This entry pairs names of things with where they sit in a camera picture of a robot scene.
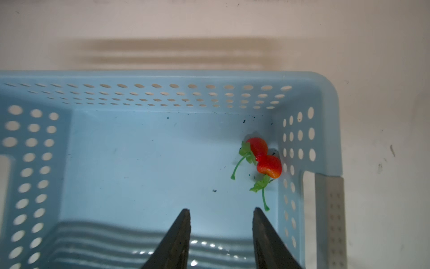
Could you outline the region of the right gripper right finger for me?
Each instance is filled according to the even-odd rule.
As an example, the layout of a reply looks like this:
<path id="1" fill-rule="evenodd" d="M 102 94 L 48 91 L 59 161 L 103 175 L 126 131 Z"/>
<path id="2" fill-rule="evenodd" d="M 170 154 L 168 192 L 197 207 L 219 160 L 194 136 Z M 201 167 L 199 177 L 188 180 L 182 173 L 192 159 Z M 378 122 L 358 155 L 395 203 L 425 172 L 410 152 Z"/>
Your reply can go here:
<path id="1" fill-rule="evenodd" d="M 253 242 L 257 269 L 301 269 L 261 208 L 253 212 Z"/>

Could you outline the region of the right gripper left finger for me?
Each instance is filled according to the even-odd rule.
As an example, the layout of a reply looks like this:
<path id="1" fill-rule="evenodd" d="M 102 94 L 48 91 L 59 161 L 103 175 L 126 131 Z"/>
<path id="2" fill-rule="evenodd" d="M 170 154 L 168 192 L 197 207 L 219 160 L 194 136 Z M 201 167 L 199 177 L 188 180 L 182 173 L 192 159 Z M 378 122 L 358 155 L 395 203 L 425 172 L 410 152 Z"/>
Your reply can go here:
<path id="1" fill-rule="evenodd" d="M 186 269 L 190 233 L 190 211 L 183 209 L 141 269 Z"/>

